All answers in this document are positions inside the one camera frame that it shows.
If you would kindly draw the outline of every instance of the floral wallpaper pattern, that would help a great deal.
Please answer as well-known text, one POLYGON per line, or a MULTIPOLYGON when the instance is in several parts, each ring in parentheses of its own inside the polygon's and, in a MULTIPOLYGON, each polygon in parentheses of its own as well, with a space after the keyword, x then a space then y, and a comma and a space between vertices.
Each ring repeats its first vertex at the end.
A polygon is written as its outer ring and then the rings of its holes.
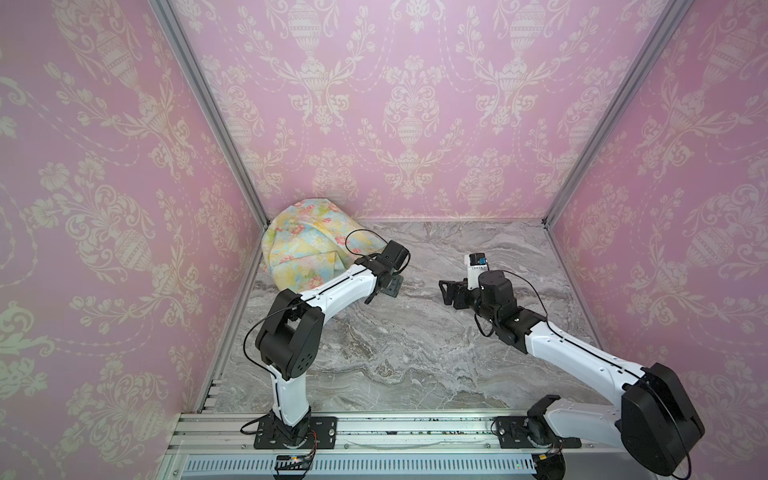
POLYGON ((699 480, 764 476, 767 132, 768 2, 697 0, 554 227, 609 350, 680 375, 699 480))
POLYGON ((212 137, 148 3, 2 5, 0 478, 154 477, 259 240, 212 137))
POLYGON ((267 213, 539 217, 667 0, 173 0, 267 213))

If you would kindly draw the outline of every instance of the metal corner post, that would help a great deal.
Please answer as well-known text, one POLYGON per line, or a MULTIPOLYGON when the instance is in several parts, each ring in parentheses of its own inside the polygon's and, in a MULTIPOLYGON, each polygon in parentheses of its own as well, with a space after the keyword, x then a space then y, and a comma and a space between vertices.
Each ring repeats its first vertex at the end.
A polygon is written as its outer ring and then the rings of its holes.
POLYGON ((594 132, 592 132, 589 140, 587 140, 581 155, 576 160, 563 186, 552 201, 549 210, 547 210, 544 218, 546 229, 551 230, 554 223, 562 215, 579 183, 589 170, 593 159, 596 158, 611 131, 619 122, 632 97, 640 90, 643 80, 654 66, 667 42, 672 38, 672 34, 677 29, 677 26, 683 20, 688 8, 693 3, 694 0, 670 0, 664 11, 661 12, 653 31, 646 38, 643 47, 640 49, 627 75, 616 91, 616 95, 614 95, 611 103, 605 109, 600 122, 594 129, 594 132))
POLYGON ((184 29, 179 23, 179 19, 176 16, 173 6, 170 4, 170 0, 148 1, 154 10, 154 14, 157 17, 160 27, 163 29, 163 32, 168 39, 171 49, 176 55, 176 59, 181 66, 181 70, 184 72, 184 76, 189 82, 190 89, 194 93, 197 103, 200 104, 200 108, 203 110, 205 118, 208 120, 210 129, 213 131, 221 146, 221 150, 232 169, 235 180, 237 180, 237 184, 240 185, 240 189, 243 191, 243 195, 247 200, 251 213, 259 221, 261 228, 265 230, 270 224, 269 217, 266 215, 264 205, 261 203, 261 200, 259 200, 256 186, 250 179, 250 175, 245 168, 243 159, 240 158, 237 146, 235 145, 230 132, 227 130, 224 118, 219 111, 214 96, 211 94, 208 83, 205 81, 205 76, 200 68, 200 64, 195 58, 192 47, 190 46, 187 36, 184 34, 184 29))

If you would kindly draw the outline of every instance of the wire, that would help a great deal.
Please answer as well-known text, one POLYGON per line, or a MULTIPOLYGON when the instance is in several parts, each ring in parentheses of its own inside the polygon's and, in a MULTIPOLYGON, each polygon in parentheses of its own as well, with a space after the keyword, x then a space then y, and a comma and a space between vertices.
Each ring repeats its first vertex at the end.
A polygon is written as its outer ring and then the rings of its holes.
MULTIPOLYGON (((313 296, 312 298, 308 298, 305 301, 311 300, 313 298, 315 298, 315 297, 313 296)), ((256 329, 256 327, 261 325, 264 322, 264 320, 270 318, 272 315, 276 315, 278 313, 285 312, 286 310, 290 310, 290 309, 296 308, 296 307, 297 307, 297 305, 290 305, 290 306, 287 306, 287 307, 285 307, 283 309, 277 310, 276 312, 270 313, 269 315, 265 316, 264 318, 262 318, 261 320, 256 322, 252 327, 250 327, 250 330, 248 330, 248 333, 246 333, 245 337, 243 338, 243 355, 245 355, 245 358, 247 358, 255 366, 257 366, 260 369, 264 370, 265 372, 269 373, 275 380, 277 380, 277 375, 272 373, 272 371, 269 370, 264 365, 258 363, 256 360, 250 358, 250 356, 248 355, 248 352, 245 350, 245 345, 248 343, 248 336, 251 334, 251 332, 253 332, 253 330, 256 329)), ((283 421, 283 410, 280 408, 280 396, 279 395, 275 395, 275 400, 277 401, 277 409, 280 411, 280 421, 283 421)), ((243 427, 240 428, 240 432, 245 433, 245 432, 243 432, 243 428, 247 427, 251 423, 247 423, 247 424, 243 425, 243 427)))
MULTIPOLYGON (((376 256, 379 255, 379 252, 374 252, 374 253, 369 253, 368 255, 363 255, 362 253, 355 253, 355 252, 351 251, 349 249, 349 245, 348 245, 349 236, 352 235, 355 232, 370 232, 370 233, 373 233, 374 235, 376 235, 378 238, 380 238, 382 242, 389 243, 388 241, 384 240, 384 237, 382 237, 378 233, 374 232, 373 230, 369 230, 367 228, 358 228, 357 230, 352 230, 351 232, 349 232, 346 235, 346 238, 344 239, 344 248, 346 248, 346 251, 350 252, 352 255, 357 255, 358 257, 376 258, 376 256)), ((406 267, 408 266, 409 263, 411 263, 411 252, 408 252, 408 258, 406 258, 406 264, 403 265, 400 270, 397 270, 394 273, 394 275, 399 275, 400 273, 402 273, 406 269, 406 267)))
POLYGON ((482 328, 480 327, 480 322, 478 321, 478 314, 477 313, 475 314, 475 325, 478 326, 478 330, 480 330, 480 335, 483 335, 485 338, 488 338, 491 335, 493 335, 493 328, 491 328, 491 331, 488 332, 488 333, 485 333, 485 332, 482 331, 482 328))
POLYGON ((406 264, 403 265, 400 270, 397 270, 395 272, 395 275, 399 275, 400 273, 402 273, 402 271, 406 269, 406 267, 408 266, 409 263, 411 263, 411 252, 410 251, 408 252, 408 258, 406 258, 406 264))
POLYGON ((349 245, 347 244, 347 242, 349 242, 349 236, 352 235, 355 232, 370 232, 370 233, 373 233, 374 235, 376 235, 378 238, 380 238, 382 242, 389 243, 388 241, 384 240, 384 237, 382 237, 378 233, 374 232, 373 230, 369 230, 367 228, 359 228, 357 230, 352 230, 351 232, 349 232, 346 235, 346 238, 344 239, 344 248, 346 248, 346 251, 350 252, 352 255, 357 255, 358 257, 364 257, 365 255, 363 255, 362 253, 355 253, 355 252, 351 251, 349 249, 349 245))
MULTIPOLYGON (((306 457, 304 457, 304 459, 302 460, 302 462, 304 462, 308 458, 310 460, 310 464, 306 467, 306 469, 304 470, 304 473, 297 480, 303 480, 304 477, 306 477, 306 474, 308 474, 310 472, 310 470, 312 470, 312 464, 315 462, 315 454, 317 453, 317 444, 319 442, 317 440, 317 433, 315 433, 314 430, 310 430, 310 433, 315 437, 315 441, 314 441, 314 443, 312 445, 312 449, 310 450, 310 453, 306 457)), ((307 440, 308 438, 309 438, 309 435, 305 436, 303 438, 303 440, 307 440)), ((296 472, 298 470, 298 469, 288 468, 290 466, 291 465, 288 464, 288 465, 284 465, 283 467, 278 467, 277 464, 275 464, 275 475, 273 475, 273 476, 275 478, 283 477, 283 476, 288 476, 288 477, 292 478, 294 475, 281 475, 280 474, 280 472, 283 471, 283 470, 291 471, 291 472, 296 472)))
POLYGON ((282 308, 282 309, 280 309, 280 310, 277 310, 276 312, 272 312, 272 313, 270 313, 269 315, 265 316, 264 318, 262 318, 261 320, 259 320, 259 321, 258 321, 258 322, 256 322, 255 324, 253 324, 253 326, 252 326, 252 327, 250 327, 250 330, 248 330, 248 333, 246 333, 246 334, 245 334, 245 338, 243 338, 243 355, 245 355, 245 358, 249 359, 249 360, 250 360, 250 362, 251 362, 252 364, 254 364, 255 366, 258 366, 258 367, 260 367, 260 368, 262 368, 262 369, 266 370, 266 371, 267 371, 267 372, 268 372, 268 373, 269 373, 271 376, 273 376, 275 379, 277 378, 277 375, 275 375, 274 373, 272 373, 272 372, 271 372, 271 371, 270 371, 270 370, 269 370, 267 367, 265 367, 264 365, 262 365, 262 364, 258 363, 256 360, 254 360, 254 359, 250 358, 250 356, 248 356, 248 352, 245 350, 245 345, 248 343, 248 336, 251 334, 251 332, 253 332, 253 330, 254 330, 254 329, 256 329, 256 327, 258 327, 259 325, 261 325, 261 324, 264 322, 264 320, 266 320, 266 319, 270 318, 272 315, 276 315, 276 314, 278 314, 278 313, 281 313, 281 312, 285 312, 286 310, 290 310, 290 309, 292 309, 292 308, 296 308, 296 307, 297 307, 297 305, 291 305, 291 306, 287 306, 287 307, 285 307, 285 308, 282 308))
POLYGON ((579 345, 578 343, 574 343, 574 342, 570 341, 569 339, 565 338, 564 336, 562 336, 560 333, 555 332, 554 329, 552 328, 552 325, 549 323, 549 313, 547 312, 547 307, 544 306, 544 302, 541 300, 541 296, 538 294, 538 291, 536 291, 536 288, 533 285, 531 285, 531 282, 527 281, 525 278, 523 278, 522 276, 519 276, 515 272, 510 272, 509 270, 500 270, 500 271, 502 271, 504 273, 509 273, 510 275, 516 276, 520 280, 523 280, 524 282, 526 282, 533 289, 533 293, 536 294, 536 297, 538 298, 538 301, 541 304, 541 308, 544 309, 544 314, 545 314, 544 321, 547 324, 547 327, 550 329, 550 331, 552 331, 552 333, 554 333, 556 336, 559 336, 562 340, 570 343, 571 345, 576 346, 576 347, 584 350, 586 353, 589 353, 590 355, 592 355, 592 356, 594 356, 594 357, 596 357, 596 358, 598 358, 598 359, 608 363, 609 365, 612 365, 612 366, 618 368, 619 370, 624 370, 626 373, 629 373, 634 378, 636 378, 638 381, 644 383, 646 387, 648 387, 648 391, 651 393, 652 396, 655 397, 655 399, 659 402, 659 404, 662 407, 664 407, 664 411, 667 413, 667 415, 669 416, 670 420, 672 420, 672 426, 674 427, 675 432, 677 432, 677 437, 680 439, 680 443, 683 446, 683 450, 685 451, 685 458, 686 458, 687 463, 688 463, 688 474, 686 476, 684 476, 684 477, 678 477, 675 474, 672 474, 671 477, 672 478, 676 478, 677 480, 688 480, 690 478, 691 474, 693 473, 693 470, 694 470, 693 463, 691 463, 691 461, 690 461, 690 453, 688 452, 688 449, 685 446, 685 441, 683 440, 682 434, 680 434, 680 428, 677 427, 677 420, 675 420, 675 418, 672 416, 672 412, 670 412, 670 410, 667 408, 667 405, 661 399, 659 394, 656 393, 656 390, 654 390, 654 387, 650 386, 650 383, 647 380, 642 379, 641 377, 637 376, 636 373, 634 373, 634 372, 632 372, 632 371, 630 371, 628 369, 625 369, 625 368, 617 365, 616 363, 613 363, 612 361, 603 358, 602 356, 599 356, 597 353, 592 352, 589 349, 585 349, 583 346, 579 345))

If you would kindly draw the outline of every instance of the metal strip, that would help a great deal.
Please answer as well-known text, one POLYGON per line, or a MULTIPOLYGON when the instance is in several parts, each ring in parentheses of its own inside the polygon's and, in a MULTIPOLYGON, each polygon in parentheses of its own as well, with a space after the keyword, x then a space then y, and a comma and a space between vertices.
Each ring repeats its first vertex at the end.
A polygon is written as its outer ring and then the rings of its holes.
MULTIPOLYGON (((272 475, 274 454, 189 455, 184 478, 219 478, 219 475, 272 475)), ((344 455, 318 452, 311 475, 365 477, 368 475, 533 475, 536 473, 530 454, 521 453, 377 453, 344 455)))
POLYGON ((670 0, 667 3, 654 26, 654 30, 646 38, 643 48, 630 66, 627 76, 621 82, 616 95, 614 95, 605 113, 603 113, 600 122, 584 146, 584 150, 576 160, 557 196, 552 201, 549 210, 547 210, 547 214, 544 217, 545 228, 551 229, 562 215, 563 210, 565 210, 565 207, 578 188, 581 179, 584 178, 589 170, 593 159, 596 158, 603 143, 605 143, 611 131, 619 122, 632 97, 640 90, 643 80, 661 55, 662 50, 664 50, 677 26, 683 21, 685 13, 693 2, 694 0, 670 0))
POLYGON ((227 359, 230 358, 230 352, 232 351, 235 335, 237 334, 237 327, 240 325, 240 319, 243 317, 245 307, 248 305, 250 291, 253 289, 253 284, 256 282, 256 275, 259 273, 260 261, 261 248, 257 245, 250 258, 248 270, 243 276, 243 282, 240 284, 240 289, 237 292, 235 304, 232 307, 230 316, 227 319, 227 324, 224 327, 221 339, 219 340, 219 345, 216 348, 216 357, 213 362, 210 363, 208 373, 206 374, 203 383, 203 388, 200 389, 200 393, 198 394, 197 402, 195 403, 197 413, 212 412, 215 407, 215 398, 209 399, 212 395, 210 389, 215 385, 220 385, 220 382, 217 382, 217 380, 221 378, 224 366, 227 364, 227 359))
POLYGON ((227 163, 229 163, 230 168, 232 169, 235 180, 243 191, 243 195, 247 200, 251 213, 258 219, 260 226, 265 230, 270 222, 266 215, 264 205, 259 199, 256 186, 253 185, 253 181, 248 174, 248 170, 245 168, 243 159, 240 158, 237 146, 235 145, 230 132, 227 130, 224 118, 219 111, 214 96, 211 94, 210 87, 205 81, 203 71, 197 63, 192 47, 187 40, 187 36, 184 34, 184 29, 181 27, 170 1, 148 1, 154 10, 157 22, 160 24, 163 32, 165 32, 168 43, 176 55, 176 59, 181 66, 181 70, 184 72, 184 76, 189 81, 190 89, 194 93, 197 103, 200 104, 200 108, 203 110, 205 118, 208 120, 210 129, 213 131, 221 146, 221 150, 227 159, 227 163))
MULTIPOLYGON (((327 412, 338 418, 334 454, 367 452, 414 453, 499 453, 498 438, 491 432, 493 418, 500 415, 525 416, 508 409, 417 411, 417 412, 327 412)), ((185 414, 169 442, 168 455, 252 455, 253 437, 242 435, 240 427, 258 418, 258 413, 185 414)), ((584 440, 581 449, 569 452, 622 452, 584 440)), ((546 449, 509 449, 512 453, 539 453, 546 449)), ((296 452, 274 449, 263 452, 296 452)))
POLYGON ((547 240, 549 240, 549 246, 552 247, 554 256, 557 257, 558 263, 560 263, 560 266, 565 272, 565 277, 568 279, 568 283, 571 285, 571 290, 573 290, 574 297, 576 297, 576 301, 578 301, 578 304, 581 308, 581 313, 584 315, 584 318, 587 320, 587 327, 589 328, 590 333, 592 334, 594 343, 597 345, 597 347, 600 350, 605 351, 605 348, 606 348, 605 338, 603 338, 603 334, 600 332, 600 329, 598 328, 597 321, 594 319, 594 316, 592 315, 591 310, 589 310, 589 306, 587 305, 587 300, 584 298, 584 294, 581 292, 581 288, 579 287, 578 283, 576 283, 576 277, 571 272, 571 269, 568 267, 568 264, 565 262, 565 257, 563 256, 563 253, 560 251, 560 247, 558 247, 557 242, 554 241, 554 236, 552 235, 552 232, 549 229, 545 228, 544 235, 547 237, 547 240))

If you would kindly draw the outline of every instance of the black cable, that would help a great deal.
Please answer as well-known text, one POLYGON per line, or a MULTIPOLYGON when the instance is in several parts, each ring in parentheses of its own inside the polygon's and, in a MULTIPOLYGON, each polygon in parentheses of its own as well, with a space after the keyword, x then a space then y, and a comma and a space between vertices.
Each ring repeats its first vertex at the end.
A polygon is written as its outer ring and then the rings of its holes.
POLYGON ((491 328, 491 331, 488 332, 487 334, 482 331, 482 328, 480 327, 480 322, 478 321, 478 314, 477 313, 475 314, 475 325, 478 326, 478 330, 480 330, 480 335, 483 335, 485 338, 488 338, 491 335, 493 335, 493 328, 491 328))
POLYGON ((648 383, 648 381, 643 380, 641 377, 637 376, 637 374, 635 374, 634 372, 631 372, 630 370, 625 369, 625 368, 617 365, 616 363, 613 363, 612 361, 610 361, 608 359, 604 359, 602 356, 599 356, 597 353, 592 352, 589 349, 585 349, 583 346, 579 345, 578 343, 574 343, 574 342, 570 341, 569 339, 565 338, 564 336, 562 336, 561 334, 555 332, 554 329, 552 328, 552 325, 550 325, 550 323, 549 323, 549 313, 547 313, 547 307, 544 306, 544 302, 541 300, 541 296, 538 294, 538 291, 536 291, 536 288, 533 285, 531 285, 531 282, 527 281, 525 278, 523 278, 522 276, 519 276, 515 272, 510 272, 509 270, 500 270, 500 271, 502 271, 504 273, 509 273, 510 275, 516 276, 520 280, 523 280, 524 282, 526 282, 533 289, 533 293, 536 294, 536 297, 538 298, 538 301, 541 304, 541 308, 544 309, 544 313, 545 313, 544 321, 547 324, 547 327, 550 329, 550 331, 552 331, 552 333, 554 333, 556 336, 559 336, 560 339, 570 343, 573 346, 576 346, 576 347, 584 350, 586 353, 589 353, 590 355, 592 355, 592 356, 594 356, 594 357, 596 357, 596 358, 598 358, 598 359, 608 363, 609 365, 612 365, 612 366, 618 368, 619 370, 624 370, 626 373, 629 373, 634 378, 636 378, 638 381, 641 381, 642 383, 644 383, 646 387, 648 387, 648 392, 650 392, 651 395, 653 395, 656 398, 656 400, 661 404, 661 406, 664 407, 664 411, 667 413, 667 415, 669 416, 670 420, 672 420, 672 426, 674 427, 675 432, 677 432, 677 437, 680 439, 680 443, 683 446, 683 450, 685 450, 685 458, 686 458, 687 463, 688 463, 688 474, 686 476, 684 476, 684 477, 678 477, 675 474, 672 474, 671 476, 673 478, 676 478, 677 480, 688 480, 690 478, 691 474, 693 473, 693 470, 694 470, 693 463, 691 463, 691 461, 690 461, 690 453, 688 452, 688 449, 685 446, 685 442, 683 441, 683 436, 682 436, 682 434, 680 434, 680 429, 677 427, 677 421, 672 416, 672 412, 670 412, 670 410, 667 408, 667 405, 664 403, 664 401, 661 399, 661 397, 656 393, 656 390, 654 390, 654 387, 650 386, 650 383, 648 383))
MULTIPOLYGON (((373 230, 370 230, 370 229, 367 229, 367 228, 359 228, 357 230, 352 230, 351 232, 349 232, 346 235, 346 238, 344 239, 344 248, 346 248, 346 251, 350 252, 352 255, 357 255, 358 257, 376 258, 376 255, 379 255, 379 252, 369 253, 368 255, 363 255, 362 253, 355 253, 355 252, 351 251, 349 249, 349 245, 347 243, 349 242, 349 236, 352 235, 355 232, 370 232, 370 233, 373 233, 374 235, 376 235, 378 238, 380 238, 382 242, 389 243, 388 241, 384 240, 384 237, 382 237, 378 233, 374 232, 373 230)), ((409 263, 411 263, 411 252, 408 252, 408 258, 406 258, 406 264, 403 265, 400 270, 397 270, 394 273, 394 275, 399 275, 400 273, 402 273, 406 269, 406 267, 408 266, 409 263)))
MULTIPOLYGON (((311 297, 311 298, 308 298, 308 299, 306 299, 306 301, 309 301, 309 300, 311 300, 311 299, 313 299, 313 298, 315 298, 315 297, 313 296, 313 297, 311 297)), ((286 310, 290 310, 290 309, 292 309, 292 308, 295 308, 296 306, 297 306, 297 305, 290 305, 290 306, 287 306, 287 307, 285 307, 285 308, 283 308, 283 309, 277 310, 276 312, 272 312, 272 313, 270 313, 269 315, 265 316, 264 318, 262 318, 261 320, 259 320, 258 322, 256 322, 256 323, 255 323, 255 324, 254 324, 252 327, 250 327, 250 330, 248 330, 248 333, 246 333, 246 334, 245 334, 245 337, 243 338, 243 355, 245 355, 245 358, 247 358, 247 359, 248 359, 248 360, 249 360, 249 361, 250 361, 252 364, 254 364, 255 366, 257 366, 257 367, 259 367, 260 369, 264 370, 265 372, 269 373, 269 374, 270 374, 272 377, 274 377, 274 379, 275 379, 275 380, 277 380, 277 375, 275 375, 274 373, 272 373, 272 372, 271 372, 271 371, 270 371, 270 370, 269 370, 267 367, 265 367, 264 365, 262 365, 262 364, 260 364, 260 363, 256 362, 256 360, 254 360, 254 359, 250 358, 250 356, 248 356, 248 352, 245 350, 245 345, 248 343, 248 336, 251 334, 251 332, 253 332, 253 330, 254 330, 254 329, 256 329, 256 327, 258 327, 259 325, 261 325, 261 324, 264 322, 264 320, 266 320, 266 319, 270 318, 272 315, 276 315, 276 314, 278 314, 278 313, 281 313, 281 312, 285 312, 286 310)), ((277 396, 277 395, 275 395, 275 400, 277 401, 277 408, 278 408, 278 409, 280 409, 280 397, 279 397, 279 396, 277 396)), ((282 410, 280 410, 280 420, 281 420, 281 421, 283 420, 283 411, 282 411, 282 410)), ((243 432, 243 428, 247 427, 248 425, 250 425, 251 423, 254 423, 254 422, 250 422, 250 423, 247 423, 247 424, 243 425, 243 426, 240 428, 240 431, 241 431, 242 433, 245 433, 245 432, 243 432)))
POLYGON ((400 273, 402 273, 402 271, 406 269, 409 263, 411 263, 411 252, 408 252, 408 258, 406 258, 406 264, 403 265, 400 270, 397 270, 395 272, 395 275, 399 275, 400 273))
POLYGON ((246 350, 245 350, 245 345, 248 343, 248 336, 251 334, 251 332, 253 332, 253 330, 254 330, 254 329, 256 329, 256 327, 258 327, 259 325, 261 325, 261 324, 264 322, 264 320, 266 320, 266 319, 270 318, 272 315, 276 315, 276 314, 278 314, 278 313, 282 313, 282 312, 285 312, 286 310, 290 310, 290 309, 292 309, 292 308, 296 308, 296 307, 297 307, 297 305, 291 305, 291 306, 287 306, 287 307, 285 307, 285 308, 282 308, 282 309, 280 309, 280 310, 277 310, 276 312, 272 312, 272 313, 270 313, 269 315, 265 316, 264 318, 262 318, 262 319, 261 319, 261 320, 259 320, 258 322, 254 323, 254 324, 253 324, 253 326, 252 326, 252 327, 250 327, 250 330, 248 330, 248 333, 246 333, 246 334, 245 334, 245 338, 243 338, 243 355, 245 355, 245 358, 249 359, 249 360, 250 360, 250 362, 251 362, 252 364, 254 364, 255 366, 258 366, 258 367, 260 367, 260 368, 262 368, 262 369, 266 370, 266 371, 267 371, 267 372, 268 372, 268 373, 269 373, 271 376, 273 376, 274 378, 277 378, 277 376, 276 376, 274 373, 272 373, 271 371, 269 371, 269 369, 268 369, 267 367, 265 367, 264 365, 262 365, 262 364, 260 364, 260 363, 256 362, 256 360, 254 360, 254 359, 250 358, 250 356, 248 356, 248 352, 246 352, 246 350))
POLYGON ((344 248, 346 248, 346 251, 350 252, 352 255, 357 255, 358 257, 364 257, 365 255, 363 255, 362 253, 355 253, 355 252, 351 251, 349 249, 349 245, 347 245, 347 242, 349 242, 349 236, 352 235, 355 232, 370 232, 370 233, 373 233, 374 235, 376 235, 378 238, 380 238, 382 242, 389 243, 388 241, 384 240, 384 238, 381 235, 379 235, 378 233, 374 232, 373 230, 369 230, 367 228, 359 228, 357 230, 352 230, 351 232, 349 232, 346 235, 346 238, 344 239, 344 248))

